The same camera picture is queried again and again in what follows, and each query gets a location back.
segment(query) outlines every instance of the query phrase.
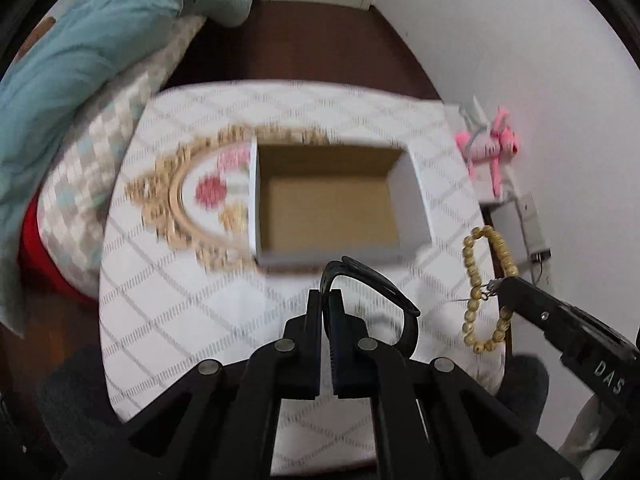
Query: white wall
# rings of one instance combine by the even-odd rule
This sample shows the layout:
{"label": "white wall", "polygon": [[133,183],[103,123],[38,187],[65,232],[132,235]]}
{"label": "white wall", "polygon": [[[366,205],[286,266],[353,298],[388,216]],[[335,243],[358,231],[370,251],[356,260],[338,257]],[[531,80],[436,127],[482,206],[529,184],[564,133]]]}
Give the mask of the white wall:
{"label": "white wall", "polygon": [[[553,251],[556,296],[635,341],[640,326],[640,72],[588,0],[374,0],[443,100],[512,112],[514,169]],[[559,445],[587,390],[530,326],[551,373],[540,435]]]}

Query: plaid cushion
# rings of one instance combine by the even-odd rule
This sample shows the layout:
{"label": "plaid cushion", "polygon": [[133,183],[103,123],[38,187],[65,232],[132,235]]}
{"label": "plaid cushion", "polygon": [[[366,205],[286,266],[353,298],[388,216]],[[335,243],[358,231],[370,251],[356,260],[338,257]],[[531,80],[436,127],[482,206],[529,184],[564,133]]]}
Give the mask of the plaid cushion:
{"label": "plaid cushion", "polygon": [[38,231],[65,279],[98,298],[104,223],[122,159],[146,104],[174,72],[204,24],[175,22],[166,47],[106,83],[81,108],[38,199]]}

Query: table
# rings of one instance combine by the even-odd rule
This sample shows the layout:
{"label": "table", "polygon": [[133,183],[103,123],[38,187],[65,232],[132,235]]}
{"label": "table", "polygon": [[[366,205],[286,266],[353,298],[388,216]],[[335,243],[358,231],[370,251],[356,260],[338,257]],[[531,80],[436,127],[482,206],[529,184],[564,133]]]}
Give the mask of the table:
{"label": "table", "polygon": [[[476,356],[462,343],[466,303],[455,301],[469,290],[462,240],[482,217],[442,103],[329,84],[228,82],[156,96],[116,181],[100,270],[100,339],[118,416],[136,415],[203,359],[247,359],[282,336],[286,320],[304,312],[308,290],[318,287],[319,274],[265,274],[247,258],[242,142],[253,134],[289,142],[401,143],[414,151],[434,243],[413,262],[377,270],[421,310],[413,358],[448,356],[495,392],[504,345]],[[224,182],[216,176],[221,166]],[[476,257],[485,279],[493,277],[485,240],[476,244]],[[347,278],[334,287],[372,336],[395,342],[398,308]],[[476,322],[481,338],[491,336],[497,317],[492,298]],[[332,396],[326,338],[322,352],[320,397],[282,403],[274,474],[374,457],[368,400]]]}

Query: pink flower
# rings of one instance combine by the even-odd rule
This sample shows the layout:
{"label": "pink flower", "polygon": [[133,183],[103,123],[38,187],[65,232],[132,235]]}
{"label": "pink flower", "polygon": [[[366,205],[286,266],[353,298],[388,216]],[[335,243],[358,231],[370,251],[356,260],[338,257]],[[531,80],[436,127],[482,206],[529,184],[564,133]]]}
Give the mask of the pink flower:
{"label": "pink flower", "polygon": [[204,209],[215,208],[225,198],[225,183],[217,175],[208,174],[198,181],[195,199]]}
{"label": "pink flower", "polygon": [[234,170],[240,166],[249,165],[249,147],[242,144],[224,150],[218,155],[218,173]]}

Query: power cord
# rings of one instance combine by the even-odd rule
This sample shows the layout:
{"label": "power cord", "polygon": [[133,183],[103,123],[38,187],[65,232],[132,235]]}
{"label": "power cord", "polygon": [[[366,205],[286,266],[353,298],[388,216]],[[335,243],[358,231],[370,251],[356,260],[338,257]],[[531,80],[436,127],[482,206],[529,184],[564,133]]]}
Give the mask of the power cord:
{"label": "power cord", "polygon": [[538,283],[540,282],[540,278],[542,278],[542,273],[544,271],[543,267],[542,267],[542,260],[538,260],[538,265],[540,266],[540,274],[538,275],[538,277],[533,281],[533,286],[538,286]]}

